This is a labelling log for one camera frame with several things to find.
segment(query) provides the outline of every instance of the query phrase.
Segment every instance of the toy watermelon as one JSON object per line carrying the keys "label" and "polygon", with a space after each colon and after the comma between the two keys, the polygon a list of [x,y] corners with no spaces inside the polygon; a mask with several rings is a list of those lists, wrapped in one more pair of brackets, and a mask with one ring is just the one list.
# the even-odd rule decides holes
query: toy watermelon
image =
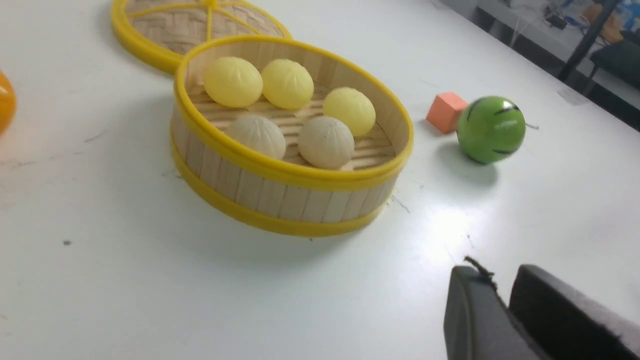
{"label": "toy watermelon", "polygon": [[509,99],[486,96],[472,102],[458,119],[458,142],[481,163],[508,158],[520,148],[526,132],[524,115]]}

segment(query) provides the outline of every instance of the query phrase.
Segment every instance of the orange foam block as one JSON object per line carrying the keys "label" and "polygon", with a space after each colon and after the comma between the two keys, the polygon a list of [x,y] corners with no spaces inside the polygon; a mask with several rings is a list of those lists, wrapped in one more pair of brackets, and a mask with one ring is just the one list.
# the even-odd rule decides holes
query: orange foam block
{"label": "orange foam block", "polygon": [[454,92],[436,95],[427,114],[427,120],[441,133],[447,134],[458,128],[458,118],[467,107],[467,102]]}

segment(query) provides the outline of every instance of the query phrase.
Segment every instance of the table leg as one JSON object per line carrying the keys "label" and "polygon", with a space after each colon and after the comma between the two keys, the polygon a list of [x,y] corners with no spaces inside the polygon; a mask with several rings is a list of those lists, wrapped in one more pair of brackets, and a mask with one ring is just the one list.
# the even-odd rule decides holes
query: table leg
{"label": "table leg", "polygon": [[595,76],[596,72],[598,71],[598,67],[594,66],[593,70],[591,70],[591,73],[589,74],[589,79],[587,80],[586,85],[584,85],[584,88],[582,89],[582,94],[586,97],[587,95],[589,95],[589,93],[592,91],[593,86],[595,85],[595,81],[593,81],[593,76]]}

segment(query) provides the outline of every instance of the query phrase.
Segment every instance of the bamboo steamer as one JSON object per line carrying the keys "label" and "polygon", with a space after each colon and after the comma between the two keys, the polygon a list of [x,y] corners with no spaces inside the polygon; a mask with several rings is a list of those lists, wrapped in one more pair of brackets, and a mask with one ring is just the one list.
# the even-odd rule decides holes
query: bamboo steamer
{"label": "bamboo steamer", "polygon": [[[204,92],[204,69],[223,56],[244,58],[259,70],[277,58],[297,61],[314,79],[314,97],[293,111],[276,108],[264,97],[247,109],[216,104]],[[356,88],[371,100],[376,125],[355,139],[355,156],[342,170],[311,167],[298,152],[298,131],[308,119],[322,115],[326,94],[342,86]],[[174,90],[171,134],[178,171],[211,205],[267,231],[315,237],[368,224],[390,197],[413,147],[412,122],[389,89],[347,60],[289,39],[250,35],[202,44],[182,59]],[[282,161],[223,134],[247,111],[279,126],[288,145]]]}
{"label": "bamboo steamer", "polygon": [[210,39],[245,34],[291,38],[274,17],[243,0],[114,0],[111,23],[125,49],[170,74],[184,54]]}

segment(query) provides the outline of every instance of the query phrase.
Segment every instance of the white table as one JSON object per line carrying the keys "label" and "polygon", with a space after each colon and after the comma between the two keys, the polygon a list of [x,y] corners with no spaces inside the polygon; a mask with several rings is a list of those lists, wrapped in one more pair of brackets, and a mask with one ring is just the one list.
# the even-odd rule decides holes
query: white table
{"label": "white table", "polygon": [[[534,12],[528,7],[510,8],[501,0],[477,0],[477,7],[495,17],[496,25],[503,24],[515,29],[518,24],[518,31],[521,31],[520,36],[528,38],[565,62],[569,60],[583,37],[580,29],[570,25],[567,25],[564,30],[549,27],[541,20],[542,14],[540,12]],[[601,47],[594,44],[589,50],[589,55]],[[589,60],[589,55],[576,68],[586,76],[589,76],[593,70],[593,63]],[[633,107],[640,109],[640,91],[620,78],[600,69],[593,77],[593,81]]]}
{"label": "white table", "polygon": [[[429,2],[256,3],[402,100],[415,150],[394,200],[313,241],[227,218],[176,178],[172,79],[119,47],[107,3],[7,3],[0,63],[20,108],[0,138],[0,359],[445,359],[467,254],[503,297],[536,263],[640,322],[640,134]],[[540,130],[476,165],[422,120],[451,90],[506,95]]]}

